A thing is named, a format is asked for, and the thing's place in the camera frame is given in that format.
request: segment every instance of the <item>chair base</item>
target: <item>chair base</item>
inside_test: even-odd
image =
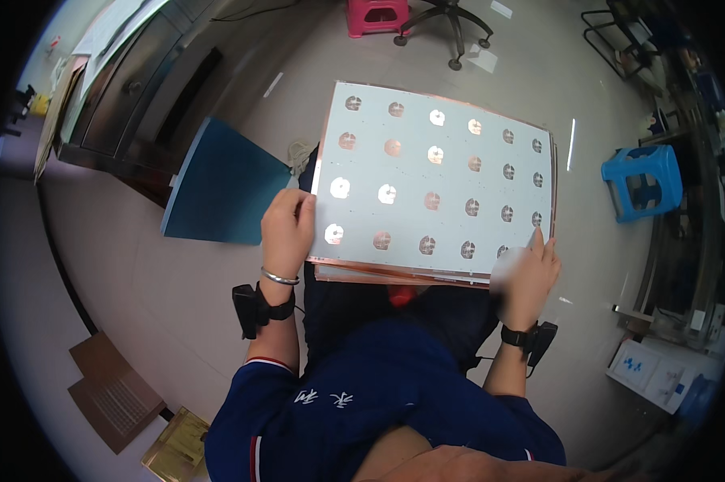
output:
[[[451,27],[453,27],[453,37],[455,38],[456,42],[457,55],[454,59],[451,59],[448,62],[448,67],[450,67],[451,70],[461,70],[461,62],[459,61],[459,59],[461,59],[462,55],[464,55],[464,35],[462,34],[461,24],[459,23],[460,17],[466,18],[470,22],[481,27],[486,32],[486,34],[488,34],[484,39],[480,39],[478,41],[478,45],[480,45],[484,49],[491,47],[491,43],[488,41],[488,39],[491,37],[491,35],[493,35],[493,31],[491,30],[491,27],[489,27],[485,22],[483,22],[483,20],[478,18],[476,15],[471,12],[467,12],[464,8],[461,8],[455,3],[445,4],[441,3],[440,0],[425,1],[437,6],[421,12],[420,14],[415,15],[415,17],[409,19],[407,22],[403,23],[400,26],[400,35],[397,35],[394,38],[395,45],[397,45],[398,47],[403,47],[405,46],[405,44],[408,43],[408,39],[404,36],[404,34],[407,34],[410,28],[414,25],[423,22],[427,18],[432,18],[437,15],[444,14],[451,22]]]

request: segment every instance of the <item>tiled floor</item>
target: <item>tiled floor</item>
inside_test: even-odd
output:
[[[307,9],[314,16],[306,22],[317,23],[302,43],[284,46],[294,51],[278,66],[284,75],[271,95],[242,111],[239,90],[229,89],[213,112],[280,159],[293,140],[319,141],[334,80],[472,102],[552,131],[563,271],[541,319],[560,330],[528,396],[570,463],[588,467],[621,452],[661,416],[604,376],[623,334],[611,306],[635,300],[651,222],[616,224],[600,179],[614,149],[636,143],[645,107],[637,88],[581,38],[579,12],[592,3],[506,0],[508,19],[490,2],[462,2],[495,32],[493,73],[468,61],[460,72],[448,68],[455,46],[445,18],[417,26],[400,48],[392,33],[349,39],[340,3],[322,14]],[[426,5],[413,3],[415,11]],[[481,31],[463,26],[469,50]],[[273,76],[261,77],[256,87],[265,92]],[[164,238],[162,210],[106,174],[47,182],[61,255],[92,318],[170,408],[184,405],[212,420],[247,346],[230,290],[256,279],[260,248]],[[492,335],[481,354],[492,356],[498,343]],[[487,363],[470,379],[481,381]]]

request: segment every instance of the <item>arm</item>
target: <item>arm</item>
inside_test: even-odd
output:
[[[560,274],[560,259],[555,255],[555,238],[544,245],[539,227],[533,234],[533,246],[526,251],[507,283],[506,315],[502,320],[514,332],[526,332],[537,321],[547,295]],[[483,383],[491,395],[526,396],[527,357],[518,346],[502,342]]]
[[[283,278],[295,279],[314,239],[316,197],[298,189],[282,189],[271,201],[261,220],[263,267]],[[261,276],[261,292],[271,306],[290,299],[293,287]],[[269,320],[258,327],[257,338],[250,342],[247,359],[275,359],[298,373],[298,333],[295,315],[285,320]]]

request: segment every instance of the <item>white sneaker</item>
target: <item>white sneaker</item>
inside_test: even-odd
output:
[[[288,162],[290,174],[296,178],[306,170],[306,164],[309,162],[309,156],[313,149],[304,140],[296,140],[288,147]]]

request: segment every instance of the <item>blue plastic stool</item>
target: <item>blue plastic stool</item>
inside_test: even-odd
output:
[[[649,184],[647,174],[654,176],[657,184]],[[600,175],[610,185],[618,223],[662,214],[681,204],[684,188],[676,153],[671,146],[619,149],[612,159],[600,166]],[[628,188],[627,178],[631,176],[640,177],[640,187]],[[649,200],[656,201],[656,206],[647,208]]]

